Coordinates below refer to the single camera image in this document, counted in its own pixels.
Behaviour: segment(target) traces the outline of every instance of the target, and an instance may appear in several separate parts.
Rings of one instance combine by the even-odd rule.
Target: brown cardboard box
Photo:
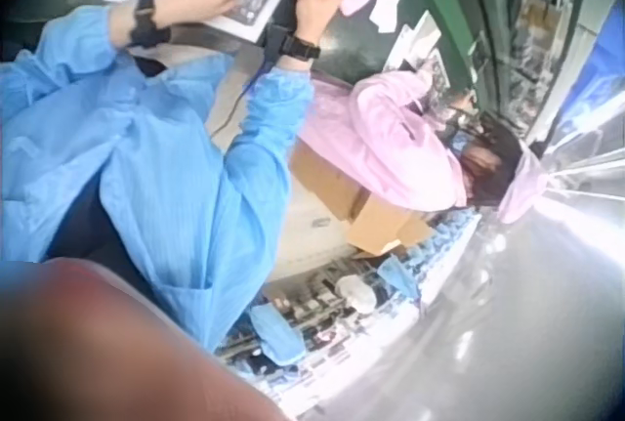
[[[395,206],[363,188],[306,144],[296,144],[291,172],[342,221],[349,221],[349,244],[374,256],[398,245],[415,245],[432,234],[417,211]]]

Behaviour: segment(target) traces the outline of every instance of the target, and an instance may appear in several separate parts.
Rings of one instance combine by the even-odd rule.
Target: factory floor
[[[210,50],[181,45],[160,45],[154,50],[134,51],[141,56],[161,61],[171,67],[178,63],[205,57]],[[207,134],[213,133],[228,118],[243,85],[262,61],[259,48],[244,46],[235,58],[226,79],[219,87],[217,100],[206,122]],[[239,104],[232,121],[213,142],[226,150],[239,132],[246,114],[245,103]],[[348,256],[353,248],[345,241],[346,225],[336,220],[312,193],[293,179],[293,188],[279,241],[275,268],[269,281],[304,273],[327,264],[334,258]]]

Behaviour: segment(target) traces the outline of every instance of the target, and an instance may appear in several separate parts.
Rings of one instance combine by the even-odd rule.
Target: blue smock
[[[111,46],[107,19],[79,8],[46,25],[34,54],[0,65],[2,259],[44,260],[102,170],[103,207],[134,264],[212,351],[275,262],[310,75],[261,77],[223,154],[204,122],[231,57],[146,78]]]

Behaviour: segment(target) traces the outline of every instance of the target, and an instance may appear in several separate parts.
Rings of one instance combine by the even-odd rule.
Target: hair
[[[484,172],[468,156],[460,155],[463,171],[473,180],[473,196],[468,202],[472,206],[499,206],[517,173],[522,156],[521,143],[503,120],[483,114],[480,122],[482,133],[459,129],[474,137],[469,146],[487,148],[501,159],[501,164],[494,172]]]

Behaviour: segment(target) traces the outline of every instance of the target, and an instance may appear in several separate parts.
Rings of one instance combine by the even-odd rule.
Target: strap
[[[155,11],[154,0],[139,0],[137,2],[134,13],[136,25],[130,32],[132,45],[151,48],[170,40],[171,29],[169,27],[160,30],[156,28],[153,20]]]
[[[286,35],[282,42],[280,54],[307,62],[310,59],[319,58],[321,50],[316,45],[300,40],[295,35]]]

